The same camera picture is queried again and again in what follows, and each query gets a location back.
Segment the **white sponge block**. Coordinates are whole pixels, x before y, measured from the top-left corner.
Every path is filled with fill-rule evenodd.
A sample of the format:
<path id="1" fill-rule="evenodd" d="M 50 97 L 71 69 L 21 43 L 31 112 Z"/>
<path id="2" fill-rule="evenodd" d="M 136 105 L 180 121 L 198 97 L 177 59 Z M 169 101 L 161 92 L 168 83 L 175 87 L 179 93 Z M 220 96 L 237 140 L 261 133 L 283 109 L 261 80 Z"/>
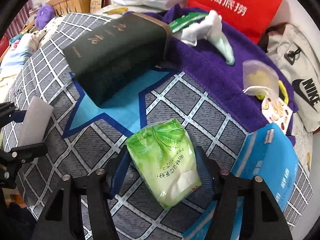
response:
<path id="1" fill-rule="evenodd" d="M 18 135 L 17 146 L 27 146 L 43 142 L 54 107 L 34 96 L 25 113 Z"/>

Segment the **fruit print sachet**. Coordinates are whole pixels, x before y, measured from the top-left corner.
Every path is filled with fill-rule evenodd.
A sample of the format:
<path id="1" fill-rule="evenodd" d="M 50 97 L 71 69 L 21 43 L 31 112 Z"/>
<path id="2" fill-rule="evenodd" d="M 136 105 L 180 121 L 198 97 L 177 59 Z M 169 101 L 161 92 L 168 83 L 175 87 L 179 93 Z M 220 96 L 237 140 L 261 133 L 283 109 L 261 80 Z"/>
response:
<path id="1" fill-rule="evenodd" d="M 265 97 L 261 104 L 261 112 L 269 123 L 277 124 L 284 134 L 287 133 L 293 111 L 281 98 L 274 101 Z"/>

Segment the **light green tissue pack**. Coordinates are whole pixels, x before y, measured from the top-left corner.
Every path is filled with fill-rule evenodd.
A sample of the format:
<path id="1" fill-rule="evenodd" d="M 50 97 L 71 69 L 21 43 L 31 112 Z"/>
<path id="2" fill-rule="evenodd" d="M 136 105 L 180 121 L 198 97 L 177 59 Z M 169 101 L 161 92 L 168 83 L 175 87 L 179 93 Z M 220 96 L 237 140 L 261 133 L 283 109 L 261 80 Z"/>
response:
<path id="1" fill-rule="evenodd" d="M 141 129 L 126 140 L 126 146 L 146 186 L 164 209 L 202 185 L 194 147 L 177 119 Z"/>

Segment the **yellow mesh pouch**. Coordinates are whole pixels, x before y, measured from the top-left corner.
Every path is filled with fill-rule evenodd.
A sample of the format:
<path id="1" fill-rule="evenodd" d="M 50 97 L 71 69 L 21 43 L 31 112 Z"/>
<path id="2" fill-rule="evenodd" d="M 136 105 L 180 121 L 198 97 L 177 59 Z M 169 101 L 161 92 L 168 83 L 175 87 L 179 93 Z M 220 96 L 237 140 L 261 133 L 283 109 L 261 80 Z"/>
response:
<path id="1" fill-rule="evenodd" d="M 278 85 L 279 85 L 279 97 L 288 105 L 289 95 L 288 95 L 287 89 L 281 80 L 278 80 Z M 264 91 L 261 91 L 258 95 L 256 95 L 256 98 L 260 101 L 263 101 L 265 98 L 265 95 L 266 93 Z"/>

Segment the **white foam net sleeve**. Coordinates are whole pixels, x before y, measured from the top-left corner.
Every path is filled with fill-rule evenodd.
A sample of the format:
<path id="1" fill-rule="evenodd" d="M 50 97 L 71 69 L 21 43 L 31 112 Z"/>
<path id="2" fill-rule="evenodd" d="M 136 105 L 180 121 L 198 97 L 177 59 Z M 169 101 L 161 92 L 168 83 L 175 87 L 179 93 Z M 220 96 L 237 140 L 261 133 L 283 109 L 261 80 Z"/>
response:
<path id="1" fill-rule="evenodd" d="M 279 76 L 269 65 L 258 60 L 247 60 L 242 64 L 243 92 L 250 96 L 279 96 Z"/>

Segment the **light green sock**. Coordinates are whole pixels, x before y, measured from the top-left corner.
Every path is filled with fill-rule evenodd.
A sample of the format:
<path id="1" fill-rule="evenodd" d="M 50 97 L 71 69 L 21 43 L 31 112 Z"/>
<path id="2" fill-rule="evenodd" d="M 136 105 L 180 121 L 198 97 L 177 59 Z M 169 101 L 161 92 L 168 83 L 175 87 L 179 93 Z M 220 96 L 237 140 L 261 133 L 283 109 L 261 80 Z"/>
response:
<path id="1" fill-rule="evenodd" d="M 224 33 L 213 39 L 213 45 L 225 58 L 227 65 L 232 66 L 235 63 L 233 48 Z"/>

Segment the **green wet wipe packet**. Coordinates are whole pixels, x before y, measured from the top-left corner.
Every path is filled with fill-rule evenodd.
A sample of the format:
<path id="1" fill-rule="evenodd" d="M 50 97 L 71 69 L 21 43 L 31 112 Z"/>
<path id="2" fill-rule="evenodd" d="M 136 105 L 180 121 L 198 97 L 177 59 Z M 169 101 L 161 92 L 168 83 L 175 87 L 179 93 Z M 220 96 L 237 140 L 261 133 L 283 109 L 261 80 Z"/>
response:
<path id="1" fill-rule="evenodd" d="M 203 12 L 190 12 L 188 15 L 183 15 L 180 18 L 175 19 L 169 23 L 169 27 L 172 33 L 177 33 L 178 31 L 188 27 L 189 25 L 205 18 L 208 13 Z"/>

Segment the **blue tissue pack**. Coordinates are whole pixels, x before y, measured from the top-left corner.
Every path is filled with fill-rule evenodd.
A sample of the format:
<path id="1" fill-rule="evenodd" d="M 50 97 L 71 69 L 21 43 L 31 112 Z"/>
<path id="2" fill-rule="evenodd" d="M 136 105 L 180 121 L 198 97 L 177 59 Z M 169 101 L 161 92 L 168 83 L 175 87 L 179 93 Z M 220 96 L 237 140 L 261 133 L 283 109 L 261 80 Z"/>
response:
<path id="1" fill-rule="evenodd" d="M 263 178 L 283 215 L 293 191 L 297 171 L 298 157 L 292 143 L 276 124 L 266 125 L 251 133 L 245 139 L 233 168 L 229 170 L 239 178 Z M 210 192 L 205 186 L 204 188 L 212 199 Z M 183 234 L 184 239 L 205 239 L 215 206 L 216 201 L 212 199 L 204 213 Z M 239 239 L 239 232 L 240 227 L 237 226 L 231 239 Z"/>

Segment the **grey checked tablecloth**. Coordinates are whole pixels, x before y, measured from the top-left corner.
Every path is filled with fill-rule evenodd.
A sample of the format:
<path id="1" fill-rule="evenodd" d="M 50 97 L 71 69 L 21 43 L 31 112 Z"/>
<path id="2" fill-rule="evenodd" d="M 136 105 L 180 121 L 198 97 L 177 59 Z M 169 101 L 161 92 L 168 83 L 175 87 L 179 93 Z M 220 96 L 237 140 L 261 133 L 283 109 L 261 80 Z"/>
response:
<path id="1" fill-rule="evenodd" d="M 39 217 L 62 176 L 82 177 L 115 158 L 126 136 L 111 125 L 103 109 L 84 94 L 72 78 L 63 49 L 80 35 L 108 23 L 108 17 L 70 13 L 61 18 L 54 35 L 20 67 L 6 99 L 26 109 L 40 97 L 53 107 L 44 142 L 48 154 L 24 165 L 17 176 L 18 189 L 31 213 Z M 146 92 L 133 106 L 135 123 L 177 119 L 191 142 L 200 145 L 223 168 L 232 168 L 247 131 L 220 107 L 194 79 L 183 72 L 158 70 L 146 77 Z M 109 202 L 120 239 L 185 239 L 187 230 L 211 206 L 203 188 L 169 210 L 163 209 L 133 165 L 120 192 Z"/>

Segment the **purple plush toy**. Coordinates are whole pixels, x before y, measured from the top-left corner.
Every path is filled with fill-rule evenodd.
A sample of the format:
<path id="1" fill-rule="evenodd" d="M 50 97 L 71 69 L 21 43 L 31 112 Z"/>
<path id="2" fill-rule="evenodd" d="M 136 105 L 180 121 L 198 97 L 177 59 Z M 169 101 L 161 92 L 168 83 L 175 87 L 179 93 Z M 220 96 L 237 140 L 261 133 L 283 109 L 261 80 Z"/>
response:
<path id="1" fill-rule="evenodd" d="M 51 5 L 44 5 L 37 11 L 35 26 L 42 30 L 55 17 L 55 9 Z"/>

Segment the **dark green tea tin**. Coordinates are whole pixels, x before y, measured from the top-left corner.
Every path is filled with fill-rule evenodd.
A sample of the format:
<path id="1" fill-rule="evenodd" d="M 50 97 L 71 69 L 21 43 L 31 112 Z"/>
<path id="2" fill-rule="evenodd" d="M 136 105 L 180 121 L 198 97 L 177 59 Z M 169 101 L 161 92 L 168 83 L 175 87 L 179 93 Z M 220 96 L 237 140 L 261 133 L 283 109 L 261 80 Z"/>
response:
<path id="1" fill-rule="evenodd" d="M 81 35 L 63 54 L 86 94 L 101 107 L 164 60 L 172 31 L 161 20 L 130 13 Z"/>

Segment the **brown patterned box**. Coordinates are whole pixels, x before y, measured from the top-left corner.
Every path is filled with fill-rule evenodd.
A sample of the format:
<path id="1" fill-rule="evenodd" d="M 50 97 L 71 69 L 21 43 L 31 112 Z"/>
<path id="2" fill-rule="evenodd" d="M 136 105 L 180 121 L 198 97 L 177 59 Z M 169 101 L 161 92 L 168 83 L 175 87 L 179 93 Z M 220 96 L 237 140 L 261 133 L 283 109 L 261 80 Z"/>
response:
<path id="1" fill-rule="evenodd" d="M 109 5 L 109 0 L 90 0 L 89 12 L 94 13 Z"/>

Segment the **purple towel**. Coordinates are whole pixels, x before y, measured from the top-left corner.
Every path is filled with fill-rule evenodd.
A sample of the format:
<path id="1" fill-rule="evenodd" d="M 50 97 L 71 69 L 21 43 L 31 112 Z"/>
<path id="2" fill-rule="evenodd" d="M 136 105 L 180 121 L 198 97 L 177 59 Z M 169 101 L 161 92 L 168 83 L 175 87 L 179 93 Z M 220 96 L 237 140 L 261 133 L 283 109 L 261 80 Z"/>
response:
<path id="1" fill-rule="evenodd" d="M 232 66 L 225 63 L 222 54 L 208 41 L 202 40 L 197 46 L 190 47 L 174 37 L 171 38 L 167 51 L 167 64 L 173 68 L 153 67 L 145 71 L 140 77 L 143 88 L 137 88 L 129 96 L 131 99 L 138 100 L 137 113 L 127 112 L 123 117 L 126 121 L 135 121 L 138 126 L 129 128 L 125 125 L 117 129 L 130 137 L 144 127 L 146 125 L 145 95 L 178 71 L 185 72 L 195 80 L 246 131 L 254 132 L 264 127 L 268 122 L 261 113 L 260 101 L 245 95 L 242 91 L 242 63 L 246 60 L 261 61 L 276 71 L 288 92 L 289 107 L 293 112 L 297 112 L 298 106 L 293 99 L 294 90 L 291 84 L 263 50 L 228 23 L 222 24 L 222 31 L 233 48 L 235 63 Z"/>

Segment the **newspaper print bed sheet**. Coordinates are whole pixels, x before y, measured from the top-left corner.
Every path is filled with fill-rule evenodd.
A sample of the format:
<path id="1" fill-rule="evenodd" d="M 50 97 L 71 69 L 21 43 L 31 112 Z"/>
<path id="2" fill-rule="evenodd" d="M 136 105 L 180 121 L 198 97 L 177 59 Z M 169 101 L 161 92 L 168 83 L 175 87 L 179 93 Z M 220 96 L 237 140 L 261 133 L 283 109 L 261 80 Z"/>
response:
<path id="1" fill-rule="evenodd" d="M 162 12 L 163 10 L 157 9 L 157 8 L 152 8 L 152 7 L 147 7 L 145 5 L 140 5 L 140 6 L 134 6 L 134 5 L 116 5 L 116 4 L 111 4 L 106 7 L 103 7 L 95 12 L 93 14 L 95 15 L 123 15 L 126 12 Z"/>

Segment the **grey Nike waist bag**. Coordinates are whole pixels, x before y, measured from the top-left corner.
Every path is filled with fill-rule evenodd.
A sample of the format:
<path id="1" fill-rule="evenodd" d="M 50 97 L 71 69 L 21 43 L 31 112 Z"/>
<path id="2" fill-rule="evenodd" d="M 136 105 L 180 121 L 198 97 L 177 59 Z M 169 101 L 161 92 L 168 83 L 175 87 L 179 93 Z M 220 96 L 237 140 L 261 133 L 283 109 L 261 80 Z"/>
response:
<path id="1" fill-rule="evenodd" d="M 319 59 L 306 35 L 294 24 L 268 28 L 260 46 L 294 90 L 298 114 L 307 132 L 319 130 Z"/>

